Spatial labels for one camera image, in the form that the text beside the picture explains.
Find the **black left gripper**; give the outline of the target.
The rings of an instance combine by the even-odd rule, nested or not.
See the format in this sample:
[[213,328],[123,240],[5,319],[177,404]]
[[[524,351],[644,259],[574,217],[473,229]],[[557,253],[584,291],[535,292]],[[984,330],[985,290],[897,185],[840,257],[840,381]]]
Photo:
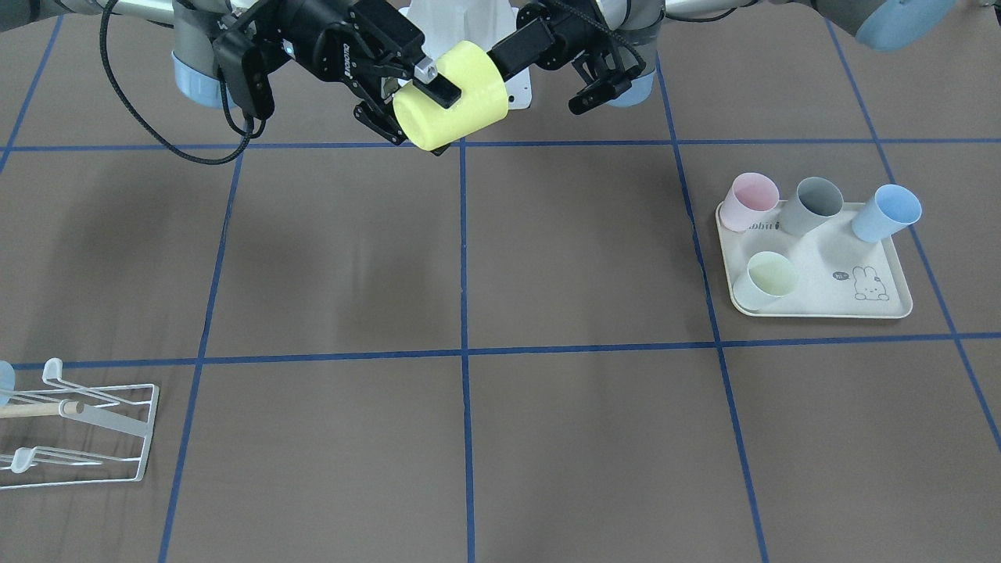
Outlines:
[[626,20],[626,1],[530,1],[516,13],[516,30],[487,56],[500,77],[515,77],[536,65],[560,69],[569,62],[585,86],[568,102],[572,114],[600,106],[626,108],[647,99],[647,71],[640,65],[608,66],[601,52],[610,32]]

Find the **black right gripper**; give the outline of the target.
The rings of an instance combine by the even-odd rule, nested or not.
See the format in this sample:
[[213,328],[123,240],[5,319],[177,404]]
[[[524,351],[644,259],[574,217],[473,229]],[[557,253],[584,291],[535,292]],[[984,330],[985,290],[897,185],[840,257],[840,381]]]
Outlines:
[[360,99],[353,116],[393,145],[410,139],[393,109],[403,87],[397,78],[412,78],[441,108],[461,99],[460,87],[440,74],[423,43],[422,30],[387,1],[266,3],[266,71],[296,62],[318,80],[353,83]]

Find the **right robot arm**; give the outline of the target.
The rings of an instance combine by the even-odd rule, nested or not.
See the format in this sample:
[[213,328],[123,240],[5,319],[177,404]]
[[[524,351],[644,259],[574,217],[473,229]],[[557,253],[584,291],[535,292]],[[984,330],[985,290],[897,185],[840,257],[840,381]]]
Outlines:
[[393,144],[407,139],[391,104],[397,80],[414,80],[439,108],[461,97],[423,51],[421,30],[386,1],[4,1],[2,29],[71,13],[100,16],[102,67],[134,118],[139,111],[109,60],[110,21],[129,16],[170,28],[178,89],[201,106],[221,108],[240,150],[272,117],[268,76],[287,61],[346,85],[360,100],[355,118]]

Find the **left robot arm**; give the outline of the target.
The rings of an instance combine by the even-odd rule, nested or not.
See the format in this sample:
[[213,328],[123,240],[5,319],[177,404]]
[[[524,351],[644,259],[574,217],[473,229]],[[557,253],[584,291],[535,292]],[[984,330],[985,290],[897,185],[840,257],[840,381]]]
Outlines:
[[[515,29],[489,50],[500,77],[530,67],[571,67],[580,89],[568,102],[580,115],[637,106],[653,89],[662,35],[679,27],[712,27],[744,12],[773,14],[785,1],[529,1]],[[951,1],[796,1],[876,52],[911,45],[936,28]]]

